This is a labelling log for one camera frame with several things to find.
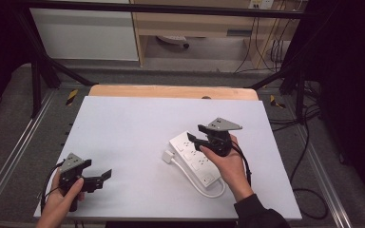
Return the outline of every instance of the white power strip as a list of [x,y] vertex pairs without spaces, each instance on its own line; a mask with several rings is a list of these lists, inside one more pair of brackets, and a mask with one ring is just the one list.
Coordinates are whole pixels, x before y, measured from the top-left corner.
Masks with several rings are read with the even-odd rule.
[[194,144],[188,140],[187,132],[184,131],[169,142],[200,183],[207,187],[217,181],[221,177],[221,173],[213,162],[208,160],[201,151],[195,149]]

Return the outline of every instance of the white tabletop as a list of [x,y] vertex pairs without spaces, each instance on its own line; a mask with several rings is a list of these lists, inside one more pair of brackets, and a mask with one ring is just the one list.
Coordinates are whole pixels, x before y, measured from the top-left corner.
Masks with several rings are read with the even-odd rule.
[[[239,140],[252,187],[266,208],[301,219],[262,102],[178,98],[85,97],[58,162],[69,153],[92,159],[85,177],[112,169],[103,189],[86,194],[71,218],[97,220],[236,219],[227,188],[216,199],[199,194],[183,172],[162,160],[168,141],[185,130],[205,139],[198,124],[217,117],[240,124]],[[221,190],[218,182],[210,194]],[[40,217],[40,208],[34,214]]]

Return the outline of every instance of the floor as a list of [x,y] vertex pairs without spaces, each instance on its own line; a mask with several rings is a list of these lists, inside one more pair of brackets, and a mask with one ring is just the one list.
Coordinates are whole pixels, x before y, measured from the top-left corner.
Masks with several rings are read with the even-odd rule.
[[[265,62],[271,69],[253,70],[248,60],[238,69],[246,56],[245,44],[241,39],[189,38],[188,42],[190,48],[185,49],[151,37],[144,66],[136,63],[103,62],[100,68],[97,68],[97,63],[83,62],[81,65],[73,62],[70,67],[89,80],[101,84],[174,86],[243,87],[258,82],[274,71],[274,63],[269,59],[265,59]],[[88,94],[88,87],[75,84],[65,75],[61,75],[61,78],[64,82],[60,89],[46,90],[52,95],[52,103],[47,108],[43,121],[38,123],[36,131],[32,133],[32,139],[26,144],[22,157],[18,158],[15,167],[6,175],[10,176],[10,179],[2,183],[1,227],[33,226],[35,218],[32,214],[38,203],[36,196],[42,186],[41,177],[55,164],[83,97]],[[271,95],[275,96],[279,104],[289,106],[288,103],[293,101],[291,96],[280,96],[280,83],[281,80],[276,80],[266,88],[260,89],[259,98],[264,101],[270,119],[293,119],[288,107],[271,105]],[[79,89],[78,95],[71,106],[66,106],[67,96],[74,88]],[[21,67],[13,74],[13,79],[0,102],[0,171],[29,124],[31,97],[29,69],[26,66]],[[307,100],[307,105],[312,102],[313,100]],[[309,122],[309,126],[311,145],[316,150],[352,227],[365,227],[365,188],[362,182],[352,166],[339,163],[335,143],[332,142],[323,120],[315,118]],[[304,147],[299,130],[300,128],[292,126],[275,133],[288,175],[293,172]],[[321,185],[310,157],[306,156],[300,164],[293,186],[309,188],[321,194]],[[305,212],[313,215],[324,214],[323,204],[315,196],[308,193],[298,193],[296,196],[300,208]],[[102,222],[91,223],[92,226],[103,227]],[[341,227],[332,213],[328,213],[324,219],[303,216],[303,220],[291,221],[291,225]]]

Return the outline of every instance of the hand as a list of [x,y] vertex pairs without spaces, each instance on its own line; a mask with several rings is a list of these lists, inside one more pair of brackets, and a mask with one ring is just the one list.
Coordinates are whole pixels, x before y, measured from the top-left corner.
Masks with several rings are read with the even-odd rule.
[[[230,135],[230,138],[233,142],[238,143],[236,136]],[[229,155],[221,157],[205,146],[201,146],[200,149],[218,167],[221,177],[229,185],[236,201],[243,200],[254,194],[245,177],[241,155],[236,150],[232,149]]]
[[78,179],[72,185],[65,196],[64,191],[58,188],[59,179],[60,173],[57,171],[52,180],[50,190],[52,192],[48,195],[46,207],[44,208],[43,214],[37,222],[36,227],[59,227],[62,220],[67,215],[73,199],[75,199],[75,197],[78,197],[78,200],[83,200],[85,198],[85,194],[80,193],[84,183],[82,178]]

